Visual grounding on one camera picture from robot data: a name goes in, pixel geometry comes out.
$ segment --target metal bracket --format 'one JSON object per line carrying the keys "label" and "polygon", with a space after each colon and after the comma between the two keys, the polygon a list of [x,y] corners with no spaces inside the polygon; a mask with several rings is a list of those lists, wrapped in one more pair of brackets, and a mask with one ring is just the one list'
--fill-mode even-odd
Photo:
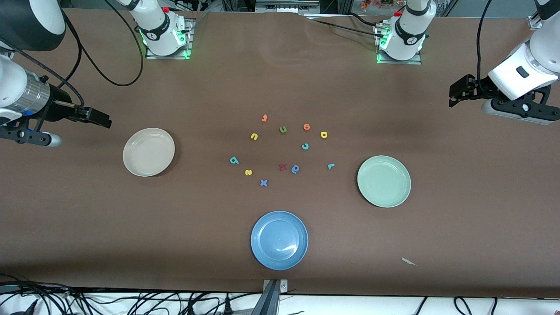
{"label": "metal bracket", "polygon": [[[268,284],[271,282],[271,279],[265,279],[263,282],[263,291],[267,288]],[[288,292],[288,279],[280,279],[280,293]]]}
{"label": "metal bracket", "polygon": [[0,55],[5,55],[6,57],[8,57],[10,60],[13,59],[13,56],[16,55],[15,52],[0,52]]}
{"label": "metal bracket", "polygon": [[268,280],[263,294],[256,303],[251,315],[276,315],[280,303],[280,289],[282,280]]}
{"label": "metal bracket", "polygon": [[539,12],[535,12],[533,15],[527,17],[527,24],[529,24],[529,28],[532,30],[543,27],[543,19],[540,18]]}
{"label": "metal bracket", "polygon": [[59,137],[51,133],[34,131],[29,128],[28,117],[9,125],[0,126],[0,138],[13,140],[17,143],[31,143],[40,146],[57,146]]}

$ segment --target brown table surface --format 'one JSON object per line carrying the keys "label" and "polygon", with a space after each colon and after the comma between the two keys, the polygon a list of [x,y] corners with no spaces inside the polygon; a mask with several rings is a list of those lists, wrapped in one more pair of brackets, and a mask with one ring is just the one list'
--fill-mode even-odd
{"label": "brown table surface", "polygon": [[[136,75],[137,48],[114,12],[67,12],[107,75]],[[477,25],[434,19],[421,66],[376,64],[367,35],[291,13],[210,13],[190,60],[146,60],[129,87],[84,59],[71,82],[113,126],[46,123],[59,149],[0,141],[1,270],[75,286],[256,291],[287,278],[298,293],[560,297],[560,123],[485,115],[482,101],[447,107],[449,85],[475,74]],[[483,71],[529,34],[522,19],[485,21]],[[76,43],[68,33],[34,56],[66,74]],[[147,127],[169,131],[176,154],[163,174],[140,178],[122,150]],[[396,208],[357,189],[375,155],[412,177]],[[250,248],[253,225],[274,210],[309,231],[307,255],[287,271],[263,267]]]}

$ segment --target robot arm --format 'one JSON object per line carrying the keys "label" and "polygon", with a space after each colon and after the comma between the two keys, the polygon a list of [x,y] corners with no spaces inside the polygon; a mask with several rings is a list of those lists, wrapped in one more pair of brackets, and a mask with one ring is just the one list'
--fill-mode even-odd
{"label": "robot arm", "polygon": [[162,9],[157,0],[117,0],[134,17],[148,49],[160,56],[175,53],[186,44],[185,18]]}
{"label": "robot arm", "polygon": [[537,124],[560,119],[560,109],[547,106],[550,85],[560,77],[560,0],[535,0],[542,28],[519,44],[488,77],[467,75],[450,87],[449,107],[462,100],[488,99],[485,113]]}
{"label": "robot arm", "polygon": [[[44,121],[63,118],[109,128],[109,116],[72,104],[70,96],[11,60],[13,50],[49,51],[66,25],[57,0],[0,0],[0,138],[42,146],[60,145],[60,137],[41,131]],[[31,119],[37,120],[29,127]]]}
{"label": "robot arm", "polygon": [[422,49],[426,30],[436,16],[433,0],[409,0],[401,16],[385,20],[390,32],[379,48],[398,61],[409,60]]}

